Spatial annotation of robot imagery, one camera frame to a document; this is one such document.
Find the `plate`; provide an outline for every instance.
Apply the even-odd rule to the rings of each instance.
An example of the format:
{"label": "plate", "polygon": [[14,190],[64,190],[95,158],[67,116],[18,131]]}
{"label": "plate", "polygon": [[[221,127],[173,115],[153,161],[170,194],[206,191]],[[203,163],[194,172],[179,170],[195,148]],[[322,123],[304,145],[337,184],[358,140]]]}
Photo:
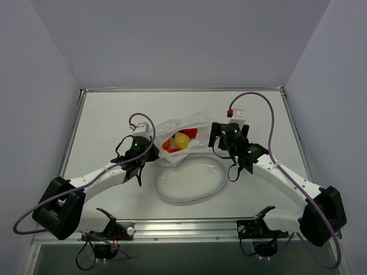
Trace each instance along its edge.
{"label": "plate", "polygon": [[158,195],[170,202],[190,202],[218,192],[227,174],[218,160],[202,156],[160,169],[154,180]]}

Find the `yellow fruit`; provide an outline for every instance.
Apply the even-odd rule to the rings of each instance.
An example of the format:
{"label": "yellow fruit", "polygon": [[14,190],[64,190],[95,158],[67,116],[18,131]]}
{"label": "yellow fruit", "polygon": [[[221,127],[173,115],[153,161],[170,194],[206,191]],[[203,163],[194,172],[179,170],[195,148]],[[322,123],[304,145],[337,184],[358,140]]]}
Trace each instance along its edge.
{"label": "yellow fruit", "polygon": [[184,133],[176,133],[174,136],[174,145],[177,149],[183,150],[189,146],[190,138]]}

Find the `gray wall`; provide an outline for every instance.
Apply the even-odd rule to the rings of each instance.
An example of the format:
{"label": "gray wall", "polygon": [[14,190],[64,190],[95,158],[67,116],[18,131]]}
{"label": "gray wall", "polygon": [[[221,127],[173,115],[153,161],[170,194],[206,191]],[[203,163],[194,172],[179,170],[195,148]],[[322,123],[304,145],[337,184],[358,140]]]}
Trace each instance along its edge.
{"label": "gray wall", "polygon": [[320,184],[342,194],[342,243],[352,274],[367,270],[366,11],[365,0],[332,0],[286,85]]}
{"label": "gray wall", "polygon": [[[31,236],[14,221],[60,168],[79,91],[29,1],[0,1],[0,270],[18,274]],[[34,229],[27,219],[21,229]]]}
{"label": "gray wall", "polygon": [[80,88],[284,85],[330,0],[32,0]]}

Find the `orange object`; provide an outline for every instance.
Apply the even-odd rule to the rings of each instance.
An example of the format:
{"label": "orange object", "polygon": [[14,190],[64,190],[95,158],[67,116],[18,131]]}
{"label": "orange object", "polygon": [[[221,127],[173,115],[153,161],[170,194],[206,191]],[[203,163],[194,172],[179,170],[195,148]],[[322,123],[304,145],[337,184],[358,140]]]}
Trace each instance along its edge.
{"label": "orange object", "polygon": [[176,146],[176,148],[180,150],[184,150],[188,148],[189,143],[190,143],[190,138],[188,137],[188,135],[185,135],[184,133],[180,133],[180,132],[174,135],[174,145]]}
{"label": "orange object", "polygon": [[164,150],[167,150],[168,148],[170,148],[170,146],[171,146],[171,142],[169,139],[167,139],[167,141],[163,143],[162,148]]}
{"label": "orange object", "polygon": [[171,149],[166,149],[166,151],[167,151],[168,153],[175,153],[175,152],[178,152],[178,151],[179,151],[179,149],[177,149],[177,148],[171,148]]}
{"label": "orange object", "polygon": [[187,135],[189,138],[194,139],[194,138],[196,138],[197,128],[184,129],[182,132],[185,135]]}

